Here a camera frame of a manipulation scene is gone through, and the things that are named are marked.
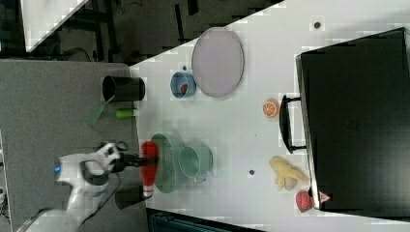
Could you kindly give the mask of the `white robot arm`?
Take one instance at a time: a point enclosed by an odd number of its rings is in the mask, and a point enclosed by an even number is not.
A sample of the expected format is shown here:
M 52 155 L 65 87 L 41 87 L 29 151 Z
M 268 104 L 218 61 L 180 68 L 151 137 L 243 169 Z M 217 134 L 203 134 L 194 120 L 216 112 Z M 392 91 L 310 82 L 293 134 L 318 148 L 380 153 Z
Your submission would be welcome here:
M 127 150 L 128 145 L 123 142 L 105 143 L 93 153 L 59 158 L 54 174 L 57 183 L 71 187 L 67 207 L 63 210 L 39 210 L 17 232 L 77 232 L 109 200 L 106 194 L 109 175 L 122 172 L 129 166 L 141 169 L 143 184 L 138 188 L 114 190 L 111 195 L 115 198 L 117 207 L 124 209 L 150 198 L 160 161 L 159 146 L 148 141 L 142 144 L 137 155 L 131 155 Z

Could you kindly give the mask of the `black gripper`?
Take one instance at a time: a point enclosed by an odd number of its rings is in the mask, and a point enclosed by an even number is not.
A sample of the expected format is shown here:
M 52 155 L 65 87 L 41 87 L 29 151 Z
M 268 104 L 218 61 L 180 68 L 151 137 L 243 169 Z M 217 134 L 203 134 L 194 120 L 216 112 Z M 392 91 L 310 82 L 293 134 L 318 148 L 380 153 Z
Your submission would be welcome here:
M 111 162 L 111 164 L 113 165 L 111 172 L 112 173 L 122 172 L 128 166 L 137 167 L 139 164 L 151 164 L 151 163 L 158 163 L 158 162 L 159 162 L 158 157 L 137 158 L 137 156 L 134 156 L 134 155 L 121 154 L 119 159 L 116 159 Z

